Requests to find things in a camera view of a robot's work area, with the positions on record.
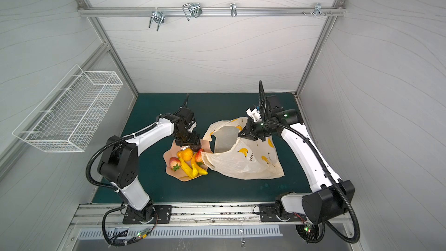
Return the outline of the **yellow banana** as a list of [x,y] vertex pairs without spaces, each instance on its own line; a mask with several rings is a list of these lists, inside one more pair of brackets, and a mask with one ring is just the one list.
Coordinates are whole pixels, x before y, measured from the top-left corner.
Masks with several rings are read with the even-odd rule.
[[197,177],[198,175],[208,175],[208,172],[198,165],[195,158],[191,159],[191,165],[193,178]]
[[183,171],[186,173],[186,175],[189,178],[196,178],[198,176],[199,172],[194,164],[192,166],[189,166],[187,164],[187,162],[185,160],[183,160],[182,158],[179,158],[179,160],[180,160],[181,168],[183,169]]

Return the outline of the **yellow banana right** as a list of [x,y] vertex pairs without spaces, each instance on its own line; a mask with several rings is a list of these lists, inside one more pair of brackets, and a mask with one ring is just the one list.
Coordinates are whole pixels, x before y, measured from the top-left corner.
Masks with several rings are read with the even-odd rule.
[[208,175],[208,172],[198,165],[195,158],[191,159],[191,165],[193,178],[197,177],[198,175]]

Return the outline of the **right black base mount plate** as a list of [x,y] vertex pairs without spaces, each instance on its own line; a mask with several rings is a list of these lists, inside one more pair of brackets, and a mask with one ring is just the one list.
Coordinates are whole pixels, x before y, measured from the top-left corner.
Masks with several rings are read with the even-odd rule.
[[253,213],[260,216],[263,223],[272,222],[299,222],[306,223],[307,216],[294,212],[287,212],[279,203],[260,203],[253,208]]

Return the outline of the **cream banana print plastic bag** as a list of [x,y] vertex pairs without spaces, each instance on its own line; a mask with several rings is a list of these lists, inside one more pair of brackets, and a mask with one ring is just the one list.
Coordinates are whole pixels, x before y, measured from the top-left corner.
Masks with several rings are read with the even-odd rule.
[[283,177],[272,138],[255,141],[240,138],[238,134],[249,118],[239,117],[211,124],[203,140],[215,138],[214,151],[202,154],[203,163],[213,171],[240,180],[268,180]]

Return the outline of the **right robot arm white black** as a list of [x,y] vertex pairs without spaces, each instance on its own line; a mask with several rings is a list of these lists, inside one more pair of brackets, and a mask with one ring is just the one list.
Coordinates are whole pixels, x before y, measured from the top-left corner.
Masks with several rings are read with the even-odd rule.
[[[276,215],[288,220],[295,215],[303,222],[300,234],[307,243],[319,243],[328,228],[340,239],[356,244],[360,240],[360,225],[351,201],[355,188],[351,181],[344,181],[332,170],[314,145],[302,117],[294,109],[261,112],[253,106],[246,111],[247,124],[239,132],[241,138],[266,140],[273,134],[280,136],[290,147],[300,163],[311,192],[300,196],[288,193],[276,201]],[[348,213],[353,234],[340,232],[330,220]]]

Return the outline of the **pink wavy fruit plate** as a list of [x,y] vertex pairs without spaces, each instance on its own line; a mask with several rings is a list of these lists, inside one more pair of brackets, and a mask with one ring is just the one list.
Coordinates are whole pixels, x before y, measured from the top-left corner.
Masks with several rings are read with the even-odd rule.
[[[203,151],[208,152],[208,153],[212,153],[212,151],[211,151],[211,149],[210,149],[210,143],[209,143],[209,141],[205,141],[205,140],[202,140],[202,139],[201,139],[201,144],[202,144],[202,149],[203,149]],[[176,178],[176,179],[178,179],[178,180],[180,180],[180,181],[182,181],[182,182],[187,182],[187,181],[190,181],[190,180],[193,180],[193,179],[196,179],[196,178],[198,178],[198,177],[203,176],[202,174],[199,173],[199,174],[197,175],[197,177],[194,177],[194,178],[189,177],[189,176],[187,175],[187,173],[184,172],[184,170],[181,168],[181,164],[178,165],[178,167],[177,167],[176,170],[174,170],[173,168],[171,168],[171,165],[170,165],[170,159],[171,159],[171,158],[178,158],[177,153],[178,153],[179,151],[184,150],[185,148],[187,148],[187,147],[180,147],[180,146],[176,145],[176,144],[175,144],[175,140],[174,140],[174,141],[172,142],[172,144],[171,144],[171,148],[170,148],[168,151],[166,151],[166,152],[164,153],[164,155],[163,155],[163,159],[164,159],[164,161],[165,161],[165,163],[166,163],[166,174],[168,174],[168,175],[170,175],[170,176],[172,176],[172,177],[174,177],[174,178]],[[191,164],[190,161],[186,161],[186,163],[188,164],[188,166],[189,166],[190,168],[192,168],[192,164]],[[203,170],[206,170],[206,171],[208,171],[208,169],[209,169],[209,167],[206,166],[203,162],[201,162],[200,167],[201,167]]]

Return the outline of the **white vent grille strip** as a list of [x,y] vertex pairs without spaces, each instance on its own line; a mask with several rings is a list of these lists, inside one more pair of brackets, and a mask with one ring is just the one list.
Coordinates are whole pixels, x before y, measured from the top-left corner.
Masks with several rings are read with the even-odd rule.
[[[126,236],[119,240],[130,239],[142,233],[140,228],[111,228],[108,236],[111,238],[121,232]],[[229,225],[229,226],[169,226],[157,227],[146,238],[174,239],[174,238],[260,238],[283,237],[279,225]],[[79,240],[104,239],[100,228],[85,228],[80,231]]]

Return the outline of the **small metal bracket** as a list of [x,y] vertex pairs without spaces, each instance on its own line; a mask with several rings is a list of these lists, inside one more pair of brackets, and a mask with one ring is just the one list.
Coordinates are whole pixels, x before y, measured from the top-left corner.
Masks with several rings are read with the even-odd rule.
[[237,16],[237,7],[236,7],[235,3],[230,4],[230,13],[231,13],[231,17]]

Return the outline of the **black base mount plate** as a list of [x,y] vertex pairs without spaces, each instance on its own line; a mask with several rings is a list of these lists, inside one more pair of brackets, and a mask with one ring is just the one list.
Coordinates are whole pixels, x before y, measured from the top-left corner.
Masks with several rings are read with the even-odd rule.
[[299,222],[306,223],[307,216],[294,212],[287,212],[279,203],[260,203],[253,208],[253,213],[260,216],[263,223],[272,222]]
[[170,205],[151,205],[141,211],[128,207],[124,214],[123,224],[168,224],[171,210]]

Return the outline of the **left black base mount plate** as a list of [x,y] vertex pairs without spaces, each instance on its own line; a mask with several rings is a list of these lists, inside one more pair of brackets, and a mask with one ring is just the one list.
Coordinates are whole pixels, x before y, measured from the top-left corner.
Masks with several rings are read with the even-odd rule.
[[171,210],[170,205],[151,205],[141,211],[128,207],[124,214],[123,224],[168,224]]

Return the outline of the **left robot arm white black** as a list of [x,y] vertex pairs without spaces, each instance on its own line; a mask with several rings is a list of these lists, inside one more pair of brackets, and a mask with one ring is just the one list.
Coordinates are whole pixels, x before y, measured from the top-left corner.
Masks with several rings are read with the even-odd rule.
[[155,214],[153,201],[138,180],[139,156],[162,139],[173,136],[178,146],[193,151],[201,148],[200,138],[194,131],[195,114],[186,106],[175,113],[165,113],[156,121],[130,135],[112,136],[87,163],[85,176],[97,187],[117,192],[128,207],[130,217],[148,223]]

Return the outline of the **yellow mango fruit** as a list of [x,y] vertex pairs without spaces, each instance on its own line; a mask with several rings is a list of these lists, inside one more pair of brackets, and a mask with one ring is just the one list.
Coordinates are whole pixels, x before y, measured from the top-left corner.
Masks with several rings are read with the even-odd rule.
[[195,152],[193,150],[191,150],[190,148],[186,148],[186,149],[179,151],[177,153],[178,158],[182,159],[186,162],[192,160],[194,155],[195,155]]

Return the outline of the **red peach left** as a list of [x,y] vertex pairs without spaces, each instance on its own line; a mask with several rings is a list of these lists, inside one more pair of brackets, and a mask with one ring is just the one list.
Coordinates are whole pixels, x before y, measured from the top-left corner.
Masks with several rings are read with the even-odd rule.
[[181,162],[180,162],[179,158],[175,158],[175,157],[170,158],[169,165],[170,165],[170,168],[172,169],[172,171],[174,171],[174,172],[176,172],[177,170],[179,170],[181,168]]

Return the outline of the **metal bolt clamp right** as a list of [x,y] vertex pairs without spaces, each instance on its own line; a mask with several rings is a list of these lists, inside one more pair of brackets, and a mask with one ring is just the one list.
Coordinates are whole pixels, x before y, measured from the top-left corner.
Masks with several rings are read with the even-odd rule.
[[302,14],[304,16],[312,16],[312,17],[326,17],[326,16],[332,16],[333,13],[330,10],[323,10],[322,5],[320,3],[317,3],[313,10],[310,11],[302,11]]

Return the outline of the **metal u-bolt clamp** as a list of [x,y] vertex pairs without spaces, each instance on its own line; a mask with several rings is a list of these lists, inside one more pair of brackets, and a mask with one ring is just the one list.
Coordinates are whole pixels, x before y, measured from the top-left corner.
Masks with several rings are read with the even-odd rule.
[[164,23],[164,21],[165,21],[164,13],[155,10],[151,13],[148,27],[151,28],[152,26],[156,26],[156,31],[159,31],[160,26]]
[[191,18],[197,19],[203,13],[200,3],[186,3],[182,6],[182,10],[187,21],[190,21]]

